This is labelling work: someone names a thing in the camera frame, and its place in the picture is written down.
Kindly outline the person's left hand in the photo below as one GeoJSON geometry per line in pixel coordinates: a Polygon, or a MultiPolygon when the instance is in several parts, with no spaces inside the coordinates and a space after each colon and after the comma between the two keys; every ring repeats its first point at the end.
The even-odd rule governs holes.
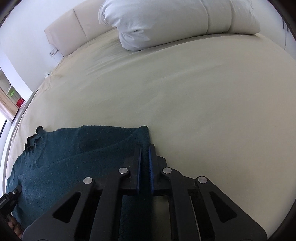
{"type": "Polygon", "coordinates": [[[13,230],[13,232],[19,237],[22,238],[23,235],[23,228],[20,223],[11,215],[7,216],[8,218],[8,225],[13,230]]]}

